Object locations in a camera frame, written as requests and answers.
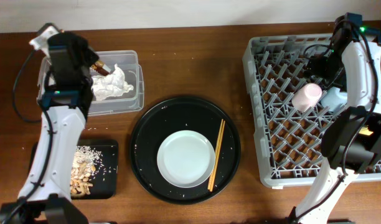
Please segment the gold coffee sachet wrapper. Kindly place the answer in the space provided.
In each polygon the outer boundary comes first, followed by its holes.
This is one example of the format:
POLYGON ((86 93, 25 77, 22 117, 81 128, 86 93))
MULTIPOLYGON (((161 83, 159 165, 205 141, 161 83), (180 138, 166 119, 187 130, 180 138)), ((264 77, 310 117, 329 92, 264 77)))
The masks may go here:
POLYGON ((92 66, 91 69, 99 73, 100 75, 107 76, 111 73, 111 69, 101 60, 97 60, 92 66))

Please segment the grey plate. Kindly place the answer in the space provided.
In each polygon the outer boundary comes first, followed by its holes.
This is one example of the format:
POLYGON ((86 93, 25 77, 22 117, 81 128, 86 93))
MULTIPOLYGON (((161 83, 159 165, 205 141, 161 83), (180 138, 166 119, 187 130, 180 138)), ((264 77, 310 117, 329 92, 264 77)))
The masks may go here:
POLYGON ((193 188, 210 177, 215 164, 215 151, 202 134, 182 130, 163 140, 156 162, 167 182, 179 188, 193 188))

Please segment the blue plastic cup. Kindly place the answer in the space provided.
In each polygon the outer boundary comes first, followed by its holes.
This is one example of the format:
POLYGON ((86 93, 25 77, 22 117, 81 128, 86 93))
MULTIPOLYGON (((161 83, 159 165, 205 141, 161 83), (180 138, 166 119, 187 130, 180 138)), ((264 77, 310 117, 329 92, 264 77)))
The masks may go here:
POLYGON ((337 87, 331 87, 320 100, 320 104, 322 104, 324 108, 328 107, 330 112, 338 111, 346 103, 347 93, 337 87))

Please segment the yellow bowl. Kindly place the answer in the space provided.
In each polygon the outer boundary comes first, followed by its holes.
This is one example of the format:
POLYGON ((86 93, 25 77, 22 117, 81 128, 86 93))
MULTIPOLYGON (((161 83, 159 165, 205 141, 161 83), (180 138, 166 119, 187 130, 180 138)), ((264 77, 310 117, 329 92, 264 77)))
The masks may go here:
POLYGON ((362 126, 361 129, 359 130, 359 134, 365 135, 365 136, 370 136, 374 132, 369 129, 368 126, 362 126))

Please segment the white napkin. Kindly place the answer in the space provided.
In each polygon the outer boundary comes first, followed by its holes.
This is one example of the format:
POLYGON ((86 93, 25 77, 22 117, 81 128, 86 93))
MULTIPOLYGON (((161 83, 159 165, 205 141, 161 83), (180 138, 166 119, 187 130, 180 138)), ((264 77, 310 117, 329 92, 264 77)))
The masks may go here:
POLYGON ((117 64, 115 64, 113 73, 106 76, 95 75, 92 80, 92 91, 97 101, 103 101, 109 97, 119 97, 134 90, 134 86, 128 84, 124 71, 117 64))

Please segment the pink plastic cup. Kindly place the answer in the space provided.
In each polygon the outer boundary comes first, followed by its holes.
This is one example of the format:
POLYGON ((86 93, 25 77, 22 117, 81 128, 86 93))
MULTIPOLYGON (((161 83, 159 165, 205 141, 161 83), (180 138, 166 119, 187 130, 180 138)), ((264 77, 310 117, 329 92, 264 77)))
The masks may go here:
POLYGON ((322 96, 322 89, 315 83, 308 83, 298 90, 291 102, 298 111, 305 112, 313 108, 322 96))

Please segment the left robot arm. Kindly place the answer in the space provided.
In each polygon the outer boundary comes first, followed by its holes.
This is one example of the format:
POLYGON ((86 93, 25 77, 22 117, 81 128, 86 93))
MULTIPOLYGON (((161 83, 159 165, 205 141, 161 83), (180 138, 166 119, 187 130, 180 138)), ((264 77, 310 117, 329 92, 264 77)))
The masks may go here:
POLYGON ((37 97, 42 127, 25 184, 16 202, 2 204, 0 223, 38 223, 42 213, 46 223, 88 223, 72 203, 69 182, 93 99, 90 68, 99 57, 86 39, 53 23, 29 43, 51 63, 37 97))

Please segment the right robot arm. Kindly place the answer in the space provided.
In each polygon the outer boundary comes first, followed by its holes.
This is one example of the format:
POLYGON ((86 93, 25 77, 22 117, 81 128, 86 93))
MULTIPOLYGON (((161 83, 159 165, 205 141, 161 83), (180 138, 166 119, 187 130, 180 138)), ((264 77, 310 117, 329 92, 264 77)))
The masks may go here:
POLYGON ((347 103, 322 137, 320 170, 288 223, 327 223, 348 185, 381 159, 381 30, 347 12, 335 20, 326 48, 308 58, 304 74, 331 83, 344 75, 347 103))

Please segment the food scraps pile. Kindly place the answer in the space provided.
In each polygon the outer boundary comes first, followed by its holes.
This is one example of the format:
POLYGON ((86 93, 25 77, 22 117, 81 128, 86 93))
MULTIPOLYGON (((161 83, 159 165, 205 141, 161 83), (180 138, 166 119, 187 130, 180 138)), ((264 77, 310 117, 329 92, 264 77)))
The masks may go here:
POLYGON ((72 198, 90 196, 97 177, 102 176, 104 179, 105 172, 101 151, 91 146, 77 146, 71 169, 70 196, 72 198))

